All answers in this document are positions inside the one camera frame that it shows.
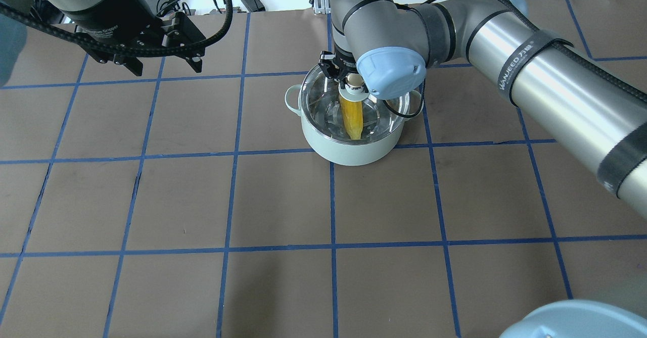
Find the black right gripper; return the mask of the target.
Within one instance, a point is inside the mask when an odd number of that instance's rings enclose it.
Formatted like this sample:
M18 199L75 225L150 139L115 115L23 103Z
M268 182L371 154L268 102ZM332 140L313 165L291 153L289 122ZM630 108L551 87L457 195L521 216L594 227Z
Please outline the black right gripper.
M348 75L359 74L353 55L342 50L321 51L318 67L325 78L338 83L344 82L344 78Z

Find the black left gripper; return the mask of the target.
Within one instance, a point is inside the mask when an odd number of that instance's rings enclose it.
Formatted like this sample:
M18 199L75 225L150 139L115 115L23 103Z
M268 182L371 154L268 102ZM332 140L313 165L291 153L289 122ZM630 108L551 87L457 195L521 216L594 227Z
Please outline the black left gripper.
M184 13L173 13L168 20L155 16L146 0L93 0L90 5L65 11L89 37L103 44L134 46L185 46L205 39L204 34ZM196 73L203 71L200 53L185 55ZM115 55L115 65L134 76L143 75L143 63L136 57Z

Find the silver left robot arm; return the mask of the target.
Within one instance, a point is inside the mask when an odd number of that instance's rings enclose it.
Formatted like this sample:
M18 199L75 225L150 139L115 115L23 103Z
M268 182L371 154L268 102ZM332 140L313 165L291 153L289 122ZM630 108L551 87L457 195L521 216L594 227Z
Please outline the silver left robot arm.
M46 0L71 19L65 32L32 12L34 0L2 0L2 85L7 84L26 44L28 27L82 48L98 63L123 66L135 76L143 59L175 56L202 71L206 37L185 13L153 8L150 0Z

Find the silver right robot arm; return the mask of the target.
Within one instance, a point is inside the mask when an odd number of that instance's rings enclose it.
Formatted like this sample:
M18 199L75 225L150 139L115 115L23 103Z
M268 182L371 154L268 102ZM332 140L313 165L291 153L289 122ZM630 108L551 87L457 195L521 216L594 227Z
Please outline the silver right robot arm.
M529 113L616 198L645 213L645 92L541 30L523 0L330 0L368 96L388 101L423 82L425 69L464 57L511 105Z

